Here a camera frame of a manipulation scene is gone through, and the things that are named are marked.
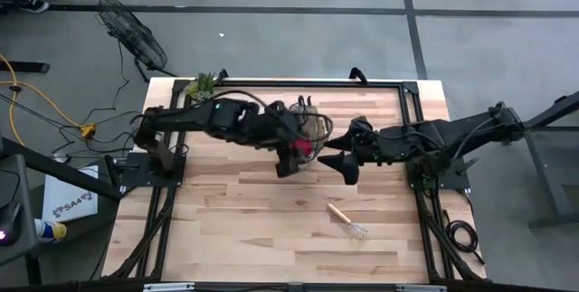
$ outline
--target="person's foot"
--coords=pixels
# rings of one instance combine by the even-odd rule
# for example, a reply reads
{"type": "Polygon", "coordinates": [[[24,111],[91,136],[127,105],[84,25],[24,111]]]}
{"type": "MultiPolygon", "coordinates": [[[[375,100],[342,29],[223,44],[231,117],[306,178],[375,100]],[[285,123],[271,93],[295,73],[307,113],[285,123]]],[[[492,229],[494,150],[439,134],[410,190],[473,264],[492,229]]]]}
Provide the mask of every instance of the person's foot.
{"type": "Polygon", "coordinates": [[[21,10],[32,13],[42,13],[50,7],[42,0],[13,0],[13,3],[21,10]]]}

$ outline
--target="wooden table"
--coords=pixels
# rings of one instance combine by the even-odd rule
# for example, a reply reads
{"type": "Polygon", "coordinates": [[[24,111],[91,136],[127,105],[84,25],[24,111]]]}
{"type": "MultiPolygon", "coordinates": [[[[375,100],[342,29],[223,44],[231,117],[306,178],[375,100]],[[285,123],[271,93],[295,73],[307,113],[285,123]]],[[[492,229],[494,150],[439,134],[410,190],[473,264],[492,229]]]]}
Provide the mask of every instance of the wooden table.
{"type": "MultiPolygon", "coordinates": [[[[145,108],[168,106],[173,81],[153,78],[145,108]]],[[[424,117],[448,118],[441,82],[418,84],[424,117]]],[[[318,111],[334,120],[332,137],[344,134],[350,119],[359,115],[366,115],[375,128],[402,122],[395,89],[243,89],[267,103],[281,99],[286,105],[299,94],[311,95],[318,111]]],[[[358,184],[347,186],[341,174],[317,162],[279,179],[275,153],[204,133],[188,133],[185,143],[191,150],[173,210],[163,280],[427,282],[416,203],[406,186],[404,165],[365,165],[358,184]],[[351,240],[347,227],[327,212],[328,203],[368,229],[370,239],[351,240]]],[[[143,235],[150,194],[150,188],[138,188],[120,202],[103,275],[117,269],[143,235]]],[[[441,205],[453,220],[474,224],[459,194],[441,192],[441,205]]],[[[440,249],[436,242],[433,247],[442,273],[440,249]]],[[[157,238],[151,250],[148,270],[157,238]]],[[[472,254],[461,256],[485,276],[472,254]]]]}

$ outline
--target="concrete floor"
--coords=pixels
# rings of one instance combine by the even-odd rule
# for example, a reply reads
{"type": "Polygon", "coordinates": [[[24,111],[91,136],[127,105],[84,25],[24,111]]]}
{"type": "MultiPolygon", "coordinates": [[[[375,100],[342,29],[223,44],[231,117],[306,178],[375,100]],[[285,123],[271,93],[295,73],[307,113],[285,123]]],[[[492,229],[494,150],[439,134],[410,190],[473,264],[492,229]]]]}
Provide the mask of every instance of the concrete floor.
{"type": "MultiPolygon", "coordinates": [[[[49,0],[95,4],[98,0],[49,0]]],[[[120,0],[133,5],[300,6],[404,8],[403,0],[120,0]]],[[[577,10],[579,0],[413,0],[415,8],[577,10]]],[[[338,77],[357,66],[376,79],[416,79],[405,16],[302,14],[138,14],[169,56],[167,68],[183,76],[226,68],[233,76],[338,77]]],[[[451,116],[466,117],[504,100],[531,118],[554,99],[577,91],[579,20],[576,18],[418,17],[429,79],[442,80],[451,116]]],[[[94,13],[11,13],[0,17],[0,53],[10,60],[46,61],[46,75],[19,79],[46,92],[73,119],[108,107],[117,86],[117,43],[94,13]]],[[[131,79],[118,109],[103,119],[139,110],[147,85],[125,51],[131,79]]],[[[29,90],[19,101],[51,118],[50,107],[29,90]]],[[[15,112],[24,142],[49,155],[64,143],[58,130],[22,110],[15,112]]],[[[7,119],[7,106],[0,108],[7,119]]],[[[102,139],[128,129],[119,119],[99,129],[102,139]]],[[[9,124],[0,125],[12,138],[9,124]]],[[[119,147],[109,144],[107,147],[119,147]]],[[[67,151],[82,150],[81,143],[67,151]]],[[[489,145],[469,156],[472,201],[489,278],[500,283],[576,290],[579,227],[530,231],[527,222],[550,213],[524,142],[489,145]]],[[[87,160],[75,160],[81,165],[87,160]]],[[[46,282],[89,277],[110,228],[74,241],[41,259],[46,282]]],[[[0,287],[26,282],[24,262],[0,268],[0,287]]]]}

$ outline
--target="whisk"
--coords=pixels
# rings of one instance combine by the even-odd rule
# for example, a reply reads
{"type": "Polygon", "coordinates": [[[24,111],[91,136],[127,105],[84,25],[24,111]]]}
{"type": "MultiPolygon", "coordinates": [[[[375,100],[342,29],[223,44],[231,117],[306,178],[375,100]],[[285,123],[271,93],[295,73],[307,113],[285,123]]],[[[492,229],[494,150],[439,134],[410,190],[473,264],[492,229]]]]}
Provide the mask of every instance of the whisk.
{"type": "Polygon", "coordinates": [[[329,203],[327,207],[331,212],[334,213],[334,215],[336,215],[340,220],[342,220],[345,224],[347,224],[350,227],[350,229],[352,229],[352,233],[354,233],[354,236],[356,236],[358,240],[363,240],[366,238],[368,234],[368,231],[366,229],[362,228],[359,225],[354,224],[352,220],[348,219],[348,217],[344,213],[342,213],[338,208],[336,208],[336,206],[332,205],[331,203],[329,203]]]}

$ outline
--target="black fan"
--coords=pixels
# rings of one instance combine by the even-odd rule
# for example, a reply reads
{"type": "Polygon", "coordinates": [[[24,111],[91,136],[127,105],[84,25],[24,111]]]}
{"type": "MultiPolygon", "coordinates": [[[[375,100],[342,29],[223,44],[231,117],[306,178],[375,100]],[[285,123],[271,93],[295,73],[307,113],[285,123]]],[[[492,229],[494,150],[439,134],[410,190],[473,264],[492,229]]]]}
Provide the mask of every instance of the black fan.
{"type": "Polygon", "coordinates": [[[165,71],[167,57],[163,48],[153,37],[151,30],[143,25],[137,17],[128,11],[118,0],[99,0],[99,17],[107,27],[109,35],[119,40],[135,56],[135,65],[143,80],[149,82],[139,62],[150,71],[165,71]]]}

